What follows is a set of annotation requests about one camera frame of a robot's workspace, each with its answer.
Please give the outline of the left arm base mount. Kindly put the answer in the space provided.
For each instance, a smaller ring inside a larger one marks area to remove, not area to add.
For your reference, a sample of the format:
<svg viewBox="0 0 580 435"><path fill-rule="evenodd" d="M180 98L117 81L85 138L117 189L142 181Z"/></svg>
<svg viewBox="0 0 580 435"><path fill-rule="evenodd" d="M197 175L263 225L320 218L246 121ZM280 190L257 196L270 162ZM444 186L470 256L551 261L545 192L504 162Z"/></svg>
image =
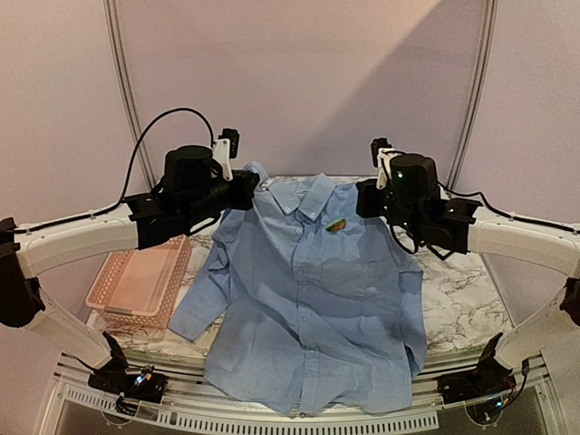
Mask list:
<svg viewBox="0 0 580 435"><path fill-rule="evenodd" d="M141 401L161 403L169 378L146 365L138 372L128 372L125 360L111 359L100 369L94 369L88 385L93 389L116 394L114 405L118 413L134 417Z"/></svg>

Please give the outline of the blue button-up shirt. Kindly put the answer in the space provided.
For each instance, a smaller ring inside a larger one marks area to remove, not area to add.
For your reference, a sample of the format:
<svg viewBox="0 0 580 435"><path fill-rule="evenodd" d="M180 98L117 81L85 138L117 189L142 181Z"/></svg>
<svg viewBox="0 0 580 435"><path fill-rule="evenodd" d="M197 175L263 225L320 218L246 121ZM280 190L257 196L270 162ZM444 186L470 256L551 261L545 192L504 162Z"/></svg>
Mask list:
<svg viewBox="0 0 580 435"><path fill-rule="evenodd" d="M260 176L253 207L225 212L169 329L193 341L219 322L208 380L266 393L282 410L290 392L309 411L331 399L391 411L410 399L427 353L421 268L381 219L357 215L353 183L248 169ZM329 233L340 218L345 229Z"/></svg>

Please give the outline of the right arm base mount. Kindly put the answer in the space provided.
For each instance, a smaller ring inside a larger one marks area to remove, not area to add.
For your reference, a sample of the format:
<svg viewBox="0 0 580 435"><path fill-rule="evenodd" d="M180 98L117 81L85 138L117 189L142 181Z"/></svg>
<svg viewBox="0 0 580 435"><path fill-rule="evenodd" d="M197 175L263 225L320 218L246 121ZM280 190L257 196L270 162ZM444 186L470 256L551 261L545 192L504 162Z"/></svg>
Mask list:
<svg viewBox="0 0 580 435"><path fill-rule="evenodd" d="M521 364L521 374L523 381L518 388L513 371L491 358L479 362L475 369L439 376L436 379L437 391L445 404L465 401L467 415L477 424L491 423L525 389L528 359Z"/></svg>

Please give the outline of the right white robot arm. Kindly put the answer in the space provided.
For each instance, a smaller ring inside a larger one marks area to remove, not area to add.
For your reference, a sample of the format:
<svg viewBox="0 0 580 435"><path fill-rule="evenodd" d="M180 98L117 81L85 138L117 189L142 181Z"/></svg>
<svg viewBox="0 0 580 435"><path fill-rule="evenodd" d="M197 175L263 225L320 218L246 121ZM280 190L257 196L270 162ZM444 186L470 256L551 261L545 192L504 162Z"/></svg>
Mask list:
<svg viewBox="0 0 580 435"><path fill-rule="evenodd" d="M566 278L545 306L511 332L488 342L482 364L469 374L475 394L489 394L502 383L504 371L578 329L578 227L508 214L490 206L481 193L445 199L434 160L420 154L381 149L373 162L378 176L358 183L357 214L383 217L390 229L400 227L412 242L409 254L425 247L440 259L452 254L497 255Z"/></svg>

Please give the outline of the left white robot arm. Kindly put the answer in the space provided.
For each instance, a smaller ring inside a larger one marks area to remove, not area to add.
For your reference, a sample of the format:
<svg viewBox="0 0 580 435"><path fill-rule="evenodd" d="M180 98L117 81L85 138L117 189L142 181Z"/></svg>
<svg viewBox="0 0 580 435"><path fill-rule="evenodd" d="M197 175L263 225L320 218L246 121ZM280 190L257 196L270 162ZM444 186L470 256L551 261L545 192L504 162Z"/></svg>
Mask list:
<svg viewBox="0 0 580 435"><path fill-rule="evenodd" d="M233 170L230 141L169 152L164 174L149 192L116 205L36 226L1 222L1 323L24 328L98 371L116 393L134 386L119 346L55 302L39 275L58 266L116 251L146 249L191 236L227 209L249 210L259 176Z"/></svg>

